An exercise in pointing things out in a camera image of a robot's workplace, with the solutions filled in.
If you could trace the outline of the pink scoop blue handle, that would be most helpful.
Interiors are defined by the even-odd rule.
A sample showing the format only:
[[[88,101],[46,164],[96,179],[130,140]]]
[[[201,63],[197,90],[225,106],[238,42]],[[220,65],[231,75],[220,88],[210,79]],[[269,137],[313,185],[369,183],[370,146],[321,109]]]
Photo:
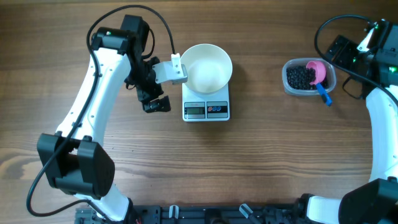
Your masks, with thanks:
[[[306,68],[310,69],[310,70],[312,69],[315,71],[315,79],[310,84],[315,85],[323,102],[327,106],[331,106],[333,101],[330,98],[330,96],[328,95],[328,93],[326,92],[325,88],[322,86],[322,81],[326,77],[326,67],[324,66],[323,62],[315,61],[315,60],[309,61],[306,64]]]

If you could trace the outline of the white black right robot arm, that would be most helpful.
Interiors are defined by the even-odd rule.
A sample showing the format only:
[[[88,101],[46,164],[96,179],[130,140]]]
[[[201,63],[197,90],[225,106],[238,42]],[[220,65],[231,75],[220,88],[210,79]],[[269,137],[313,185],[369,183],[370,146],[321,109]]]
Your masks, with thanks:
[[[302,223],[397,223],[397,24],[351,17],[367,23],[362,42],[339,36],[319,55],[362,84],[372,129],[371,175],[341,199],[303,195],[296,203]]]

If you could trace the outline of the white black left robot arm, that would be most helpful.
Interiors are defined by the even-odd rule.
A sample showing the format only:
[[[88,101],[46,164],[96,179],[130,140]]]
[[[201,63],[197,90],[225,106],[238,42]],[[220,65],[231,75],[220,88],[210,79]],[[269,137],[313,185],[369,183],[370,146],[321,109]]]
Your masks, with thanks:
[[[77,97],[54,134],[42,134],[37,151],[52,188],[87,203],[104,223],[140,223],[130,198],[114,183],[115,165],[103,149],[106,125],[122,84],[134,86],[143,110],[168,112],[161,84],[186,79],[178,53],[168,62],[144,55],[151,30],[101,27],[88,33],[90,65]]]

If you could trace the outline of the white bowl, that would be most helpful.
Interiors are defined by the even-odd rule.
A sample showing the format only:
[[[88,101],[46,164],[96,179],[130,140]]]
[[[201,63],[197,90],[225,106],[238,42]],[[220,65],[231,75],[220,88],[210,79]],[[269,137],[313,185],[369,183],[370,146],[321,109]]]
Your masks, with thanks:
[[[213,44],[198,44],[187,49],[181,63],[187,69],[185,82],[191,91],[210,94],[228,84],[233,74],[230,56],[221,47]]]

